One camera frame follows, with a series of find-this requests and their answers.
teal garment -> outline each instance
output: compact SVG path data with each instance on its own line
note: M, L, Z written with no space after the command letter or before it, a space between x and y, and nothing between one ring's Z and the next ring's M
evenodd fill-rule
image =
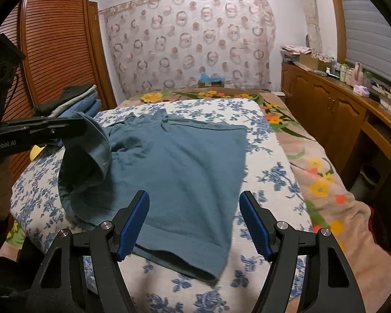
M64 139L58 178L68 215L98 225L140 189L150 208L133 252L214 284L230 250L244 177L245 126L200 122L165 110Z

blue and white floral fabric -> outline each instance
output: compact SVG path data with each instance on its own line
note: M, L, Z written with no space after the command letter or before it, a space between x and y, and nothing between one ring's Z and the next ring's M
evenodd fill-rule
M303 196L274 132L256 102L249 99L187 100L154 103L99 113L103 126L121 121L131 112L137 116L157 109L199 121L226 122L248 127L245 178L241 192L250 190L262 207L277 220L296 229L311 231ZM59 201L57 180L64 149L44 150L13 186L11 213L27 236L44 252L63 228L80 232L73 218L67 218ZM304 258L298 258L291 298L301 292ZM84 259L89 286L95 286L89 258ZM226 268L212 288L209 285L131 255L120 270L139 312L234 313L250 312L264 285L269 263L257 254L239 210L235 213Z

metal screw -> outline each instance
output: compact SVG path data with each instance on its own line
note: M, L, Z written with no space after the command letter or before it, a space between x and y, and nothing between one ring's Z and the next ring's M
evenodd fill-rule
M109 230L112 227L112 223L110 221L104 221L101 223L100 227L104 230Z
M285 221L278 221L276 223L276 227L278 227L280 230L286 230L288 228L288 223Z
M327 228L322 228L320 230L320 233L322 233L325 237L329 237L332 234L332 232L330 230L328 230Z
M58 235L60 237L66 237L70 233L70 230L68 228L64 228L58 232Z

wardrobe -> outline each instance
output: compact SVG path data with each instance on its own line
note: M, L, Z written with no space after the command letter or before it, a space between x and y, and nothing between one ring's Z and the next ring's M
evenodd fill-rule
M102 50L97 3L21 0L1 25L0 33L26 55L4 120L32 117L34 105L58 98L66 86L87 82L97 85L101 110L116 107ZM29 151L13 156L13 182L29 162Z

blue gripper pad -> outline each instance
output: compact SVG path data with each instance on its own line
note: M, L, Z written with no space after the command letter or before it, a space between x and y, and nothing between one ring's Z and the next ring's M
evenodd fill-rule
M262 255L266 261L270 261L273 253L269 241L268 230L265 228L245 192L239 197L239 208L249 230L249 234L252 237L256 251L258 254Z
M149 195L148 193L143 192L120 233L119 248L116 252L117 257L120 260L124 260L126 255L132 254L148 212Z

